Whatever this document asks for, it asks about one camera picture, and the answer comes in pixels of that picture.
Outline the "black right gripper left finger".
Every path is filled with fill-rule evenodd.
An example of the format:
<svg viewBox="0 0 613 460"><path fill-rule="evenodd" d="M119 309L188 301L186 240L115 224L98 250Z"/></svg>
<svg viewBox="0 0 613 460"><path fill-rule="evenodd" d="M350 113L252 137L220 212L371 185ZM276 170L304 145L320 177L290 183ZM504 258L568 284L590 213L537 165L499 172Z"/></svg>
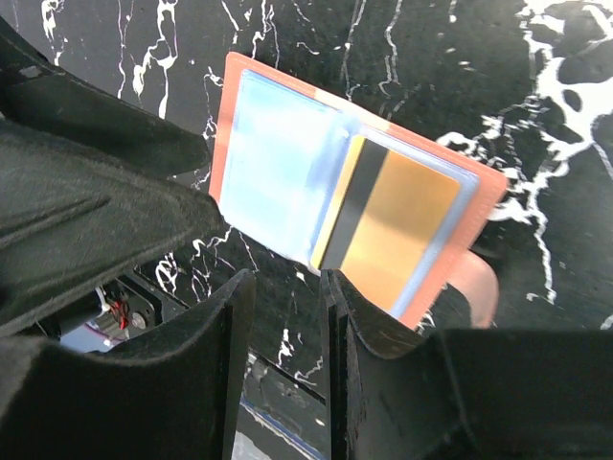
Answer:
<svg viewBox="0 0 613 460"><path fill-rule="evenodd" d="M211 297L109 352L1 342L5 459L228 459L254 319L242 270Z"/></svg>

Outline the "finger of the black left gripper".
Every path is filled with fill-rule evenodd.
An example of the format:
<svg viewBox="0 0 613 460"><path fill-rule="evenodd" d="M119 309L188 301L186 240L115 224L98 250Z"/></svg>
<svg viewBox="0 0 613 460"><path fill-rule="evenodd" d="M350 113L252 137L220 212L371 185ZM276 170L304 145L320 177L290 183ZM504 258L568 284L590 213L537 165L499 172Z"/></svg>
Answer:
<svg viewBox="0 0 613 460"><path fill-rule="evenodd" d="M13 335L222 218L96 149L1 123L1 333Z"/></svg>
<svg viewBox="0 0 613 460"><path fill-rule="evenodd" d="M205 167L205 140L50 63L1 21L1 113L11 121L95 148L151 175Z"/></svg>

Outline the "pink leather card holder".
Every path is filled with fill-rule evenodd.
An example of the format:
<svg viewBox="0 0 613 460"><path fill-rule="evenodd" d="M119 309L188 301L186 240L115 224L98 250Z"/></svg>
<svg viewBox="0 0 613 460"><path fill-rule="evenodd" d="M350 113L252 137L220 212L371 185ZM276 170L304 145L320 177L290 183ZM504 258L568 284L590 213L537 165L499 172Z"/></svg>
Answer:
<svg viewBox="0 0 613 460"><path fill-rule="evenodd" d="M415 328L444 285L465 297L474 327L489 326L499 284L471 251L507 189L497 170L368 110L232 52L225 61L210 195L241 233L315 274L310 260L353 137L460 181L462 189L401 293L386 312Z"/></svg>

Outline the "gold credit card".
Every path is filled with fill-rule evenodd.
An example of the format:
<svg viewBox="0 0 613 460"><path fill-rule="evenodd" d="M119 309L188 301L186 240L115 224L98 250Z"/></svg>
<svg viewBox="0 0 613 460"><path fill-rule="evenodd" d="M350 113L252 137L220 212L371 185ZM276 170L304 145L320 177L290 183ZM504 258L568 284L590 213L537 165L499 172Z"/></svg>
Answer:
<svg viewBox="0 0 613 460"><path fill-rule="evenodd" d="M340 269L387 312L461 191L458 179L362 136L352 138L311 255L319 269Z"/></svg>

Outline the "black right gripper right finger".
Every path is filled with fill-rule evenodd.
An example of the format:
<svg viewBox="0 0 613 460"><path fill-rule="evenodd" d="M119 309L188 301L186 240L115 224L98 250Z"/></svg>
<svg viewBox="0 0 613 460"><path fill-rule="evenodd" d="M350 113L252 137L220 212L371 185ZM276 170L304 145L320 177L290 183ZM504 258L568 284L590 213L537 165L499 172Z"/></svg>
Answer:
<svg viewBox="0 0 613 460"><path fill-rule="evenodd" d="M334 459L608 459L612 335L422 337L336 270L320 277Z"/></svg>

